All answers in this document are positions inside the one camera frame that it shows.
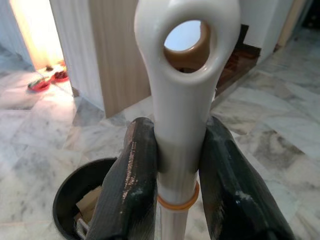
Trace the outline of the dark wood staircase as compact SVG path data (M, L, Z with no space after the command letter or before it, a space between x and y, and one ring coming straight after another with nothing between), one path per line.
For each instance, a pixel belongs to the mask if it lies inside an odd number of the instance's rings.
M251 70L261 55L261 48L245 43L249 26L241 24L235 48L229 57L216 86L215 96L219 96Z

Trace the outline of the black plastic bucket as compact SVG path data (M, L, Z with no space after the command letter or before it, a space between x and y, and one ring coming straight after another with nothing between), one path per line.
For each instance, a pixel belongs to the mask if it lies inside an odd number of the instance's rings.
M72 172L59 187L52 205L52 216L57 230L66 240L82 240L75 230L74 217L80 212L76 203L102 185L116 160L116 157L111 157L86 163Z

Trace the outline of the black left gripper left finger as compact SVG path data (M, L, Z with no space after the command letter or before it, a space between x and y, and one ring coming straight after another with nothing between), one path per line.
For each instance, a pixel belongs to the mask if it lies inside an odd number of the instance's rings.
M103 180L86 240L154 240L157 161L154 123L138 117Z

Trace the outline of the cream handled broom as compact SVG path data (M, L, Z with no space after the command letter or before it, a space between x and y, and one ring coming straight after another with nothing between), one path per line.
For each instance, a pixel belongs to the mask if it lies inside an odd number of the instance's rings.
M239 0L139 0L134 34L147 71L158 146L160 239L184 240L189 208L199 195L198 164L216 85L241 28ZM201 22L185 51L165 40L178 25Z

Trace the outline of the light wood panel column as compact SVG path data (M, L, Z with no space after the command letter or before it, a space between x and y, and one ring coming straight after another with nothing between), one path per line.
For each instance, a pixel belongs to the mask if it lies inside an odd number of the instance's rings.
M88 0L107 117L151 94L134 33L137 4L138 0Z

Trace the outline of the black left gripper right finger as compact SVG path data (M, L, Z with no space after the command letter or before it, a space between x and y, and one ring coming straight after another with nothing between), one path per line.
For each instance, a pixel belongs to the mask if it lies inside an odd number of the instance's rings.
M214 116L206 122L198 172L211 240L295 240L264 180Z

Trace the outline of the clear plastic container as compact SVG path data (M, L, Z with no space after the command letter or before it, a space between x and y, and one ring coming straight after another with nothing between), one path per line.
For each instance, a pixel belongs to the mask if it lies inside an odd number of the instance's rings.
M75 232L81 240L86 240L89 230L90 226L82 218L75 222Z

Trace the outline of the tan cardboard piece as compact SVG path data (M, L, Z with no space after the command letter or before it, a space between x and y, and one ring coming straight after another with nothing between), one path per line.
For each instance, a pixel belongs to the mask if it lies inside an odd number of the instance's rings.
M78 210L74 216L75 222L77 222L78 219L84 220L84 222L87 224L91 221L101 190L101 186L96 187L84 195L83 198L76 203Z

